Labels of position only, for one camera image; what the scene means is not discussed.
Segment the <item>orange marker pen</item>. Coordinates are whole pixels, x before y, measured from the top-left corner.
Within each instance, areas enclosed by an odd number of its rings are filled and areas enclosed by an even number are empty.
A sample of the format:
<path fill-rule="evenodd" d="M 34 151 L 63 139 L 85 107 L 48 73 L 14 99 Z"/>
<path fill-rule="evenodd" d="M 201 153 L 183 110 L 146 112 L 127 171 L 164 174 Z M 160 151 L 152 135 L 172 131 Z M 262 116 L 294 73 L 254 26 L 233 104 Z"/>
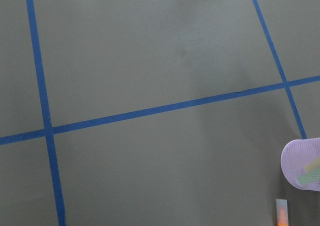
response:
<path fill-rule="evenodd" d="M 288 202 L 286 199 L 276 199 L 277 226 L 289 226 Z"/>

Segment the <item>green marker pen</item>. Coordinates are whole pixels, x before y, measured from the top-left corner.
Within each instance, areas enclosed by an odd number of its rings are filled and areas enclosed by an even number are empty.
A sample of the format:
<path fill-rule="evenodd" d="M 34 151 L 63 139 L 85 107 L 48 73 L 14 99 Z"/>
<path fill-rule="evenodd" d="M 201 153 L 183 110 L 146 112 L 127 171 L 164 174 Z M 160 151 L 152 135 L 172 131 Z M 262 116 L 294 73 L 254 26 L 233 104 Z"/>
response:
<path fill-rule="evenodd" d="M 319 180 L 320 172 L 317 170 L 307 172 L 297 178 L 297 181 L 301 186 L 308 186 L 310 184 L 313 184 L 314 182 L 318 182 Z"/>

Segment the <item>yellow marker pen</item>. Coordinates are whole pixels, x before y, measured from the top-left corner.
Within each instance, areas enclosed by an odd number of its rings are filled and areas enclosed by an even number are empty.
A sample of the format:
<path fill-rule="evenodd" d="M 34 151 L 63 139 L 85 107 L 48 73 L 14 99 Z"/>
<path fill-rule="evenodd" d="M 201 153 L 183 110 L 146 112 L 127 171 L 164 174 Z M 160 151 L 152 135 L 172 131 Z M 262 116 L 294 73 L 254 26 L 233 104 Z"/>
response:
<path fill-rule="evenodd" d="M 317 157 L 316 159 L 314 159 L 304 167 L 304 171 L 306 173 L 309 173 L 315 169 L 318 169 L 319 167 L 320 167 L 320 157 Z"/>

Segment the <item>pink mesh pen holder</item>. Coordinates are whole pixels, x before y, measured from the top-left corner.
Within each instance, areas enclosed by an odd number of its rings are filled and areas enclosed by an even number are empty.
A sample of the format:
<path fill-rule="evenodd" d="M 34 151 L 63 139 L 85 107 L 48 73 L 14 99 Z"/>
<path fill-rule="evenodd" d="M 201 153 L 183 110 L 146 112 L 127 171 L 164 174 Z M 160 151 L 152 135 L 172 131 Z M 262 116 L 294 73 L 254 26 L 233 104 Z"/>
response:
<path fill-rule="evenodd" d="M 320 157 L 320 139 L 295 139 L 285 145 L 282 150 L 280 164 L 284 177 L 295 188 L 304 191 L 320 190 L 320 181 L 302 186 L 297 178 L 307 172 L 304 167 Z"/>

